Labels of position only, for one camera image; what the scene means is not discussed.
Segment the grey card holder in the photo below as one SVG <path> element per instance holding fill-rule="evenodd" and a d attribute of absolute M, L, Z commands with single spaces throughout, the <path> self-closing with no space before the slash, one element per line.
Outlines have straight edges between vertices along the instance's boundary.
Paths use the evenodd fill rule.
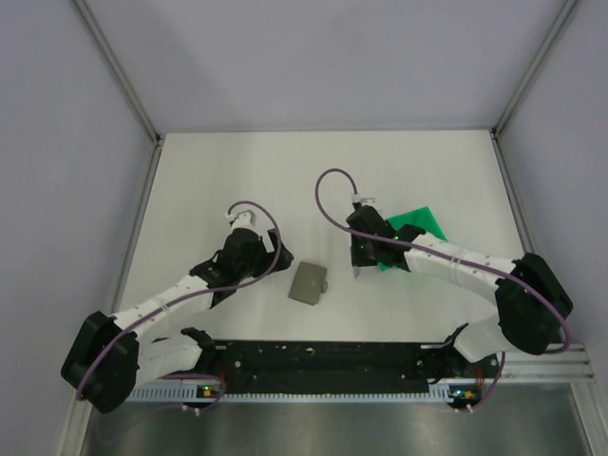
<path fill-rule="evenodd" d="M 327 277 L 327 267 L 301 261 L 296 268 L 288 297 L 303 304 L 316 305 L 328 290 Z"/>

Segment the green plastic bin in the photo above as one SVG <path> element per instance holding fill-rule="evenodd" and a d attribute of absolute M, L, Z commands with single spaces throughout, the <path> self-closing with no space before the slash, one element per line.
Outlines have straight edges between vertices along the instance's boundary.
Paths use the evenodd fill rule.
<path fill-rule="evenodd" d="M 412 243 L 421 235 L 431 234 L 440 240 L 447 239 L 427 206 L 388 219 L 380 218 L 380 221 L 376 235 L 381 238 Z M 381 270 L 391 268 L 410 271 L 405 258 L 409 247 L 377 241 L 374 249 L 375 259 Z"/>

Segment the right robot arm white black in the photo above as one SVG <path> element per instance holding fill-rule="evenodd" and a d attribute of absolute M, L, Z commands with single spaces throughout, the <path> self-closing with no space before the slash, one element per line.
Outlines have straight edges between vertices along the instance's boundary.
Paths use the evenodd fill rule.
<path fill-rule="evenodd" d="M 442 240 L 415 225 L 393 228 L 370 204 L 356 202 L 346 218 L 354 267 L 383 264 L 434 276 L 478 295 L 496 307 L 490 317 L 466 323 L 447 340 L 446 369 L 457 376 L 473 370 L 490 354 L 516 348 L 540 355 L 554 343 L 561 324 L 533 294 L 548 301 L 562 318 L 574 305 L 546 261 L 526 253 L 519 259 L 483 256 Z"/>

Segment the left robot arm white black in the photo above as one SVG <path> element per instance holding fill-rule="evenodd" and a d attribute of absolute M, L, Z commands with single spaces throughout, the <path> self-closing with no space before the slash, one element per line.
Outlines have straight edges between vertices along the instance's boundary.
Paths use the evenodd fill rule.
<path fill-rule="evenodd" d="M 294 259 L 281 232 L 272 228 L 266 249 L 251 228 L 235 228 L 223 247 L 167 290 L 126 311 L 90 314 L 78 331 L 60 373 L 80 401 L 98 412 L 121 406 L 136 387 L 174 371 L 202 377 L 216 363 L 202 332 L 168 332 L 195 314 L 210 311 L 238 290 L 288 269 Z"/>

